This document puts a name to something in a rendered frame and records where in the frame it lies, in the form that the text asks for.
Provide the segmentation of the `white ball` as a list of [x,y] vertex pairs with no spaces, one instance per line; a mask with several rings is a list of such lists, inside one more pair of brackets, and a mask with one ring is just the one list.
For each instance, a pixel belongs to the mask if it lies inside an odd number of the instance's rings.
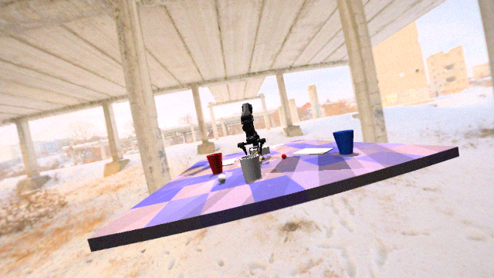
[[226,177],[225,177],[224,175],[219,175],[219,176],[218,176],[218,182],[219,182],[219,183],[221,183],[221,184],[222,184],[222,183],[224,183],[225,181],[226,181]]

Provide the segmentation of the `red plastic cup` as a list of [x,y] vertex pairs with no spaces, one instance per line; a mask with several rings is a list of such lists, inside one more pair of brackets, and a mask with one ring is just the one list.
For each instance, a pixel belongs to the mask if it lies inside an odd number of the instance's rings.
[[222,170],[222,153],[210,154],[206,156],[213,175],[219,175]]

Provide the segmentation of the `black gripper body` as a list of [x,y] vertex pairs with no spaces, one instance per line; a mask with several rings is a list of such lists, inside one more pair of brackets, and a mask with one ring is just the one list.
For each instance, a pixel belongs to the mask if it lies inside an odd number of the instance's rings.
[[[252,134],[254,134],[254,131],[253,132],[249,132],[249,133],[245,133],[246,137],[247,136],[250,137],[250,136],[252,136]],[[265,138],[261,138],[261,139],[255,141],[255,143],[253,143],[253,144],[256,144],[256,143],[264,144],[265,142],[266,142],[266,139]],[[247,142],[246,143],[241,142],[241,143],[238,143],[237,145],[238,145],[238,147],[244,147],[245,145],[247,145]]]

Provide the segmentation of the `blue cup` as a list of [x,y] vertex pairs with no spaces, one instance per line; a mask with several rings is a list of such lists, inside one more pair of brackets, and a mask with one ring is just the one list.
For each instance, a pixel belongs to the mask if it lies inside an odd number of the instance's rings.
[[354,152],[354,130],[333,132],[340,155]]

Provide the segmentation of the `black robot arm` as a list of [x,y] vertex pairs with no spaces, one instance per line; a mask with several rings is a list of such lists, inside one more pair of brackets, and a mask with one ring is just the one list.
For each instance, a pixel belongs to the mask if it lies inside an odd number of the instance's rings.
[[260,137],[254,128],[254,124],[253,124],[254,118],[252,115],[252,105],[250,103],[244,103],[242,105],[242,111],[243,111],[242,116],[241,116],[241,124],[243,124],[242,129],[246,133],[254,131],[254,134],[255,134],[255,135],[252,134],[252,136],[250,136],[250,137],[247,136],[246,142],[247,142],[247,144],[252,144],[253,147],[255,147],[255,146],[259,147],[259,143],[253,144],[253,143],[255,143],[255,141],[259,140]]

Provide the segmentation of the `white mug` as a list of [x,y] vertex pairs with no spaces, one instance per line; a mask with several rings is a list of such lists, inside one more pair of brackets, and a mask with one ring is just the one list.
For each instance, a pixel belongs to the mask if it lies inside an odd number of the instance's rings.
[[258,154],[246,155],[239,160],[245,181],[255,181],[262,177]]

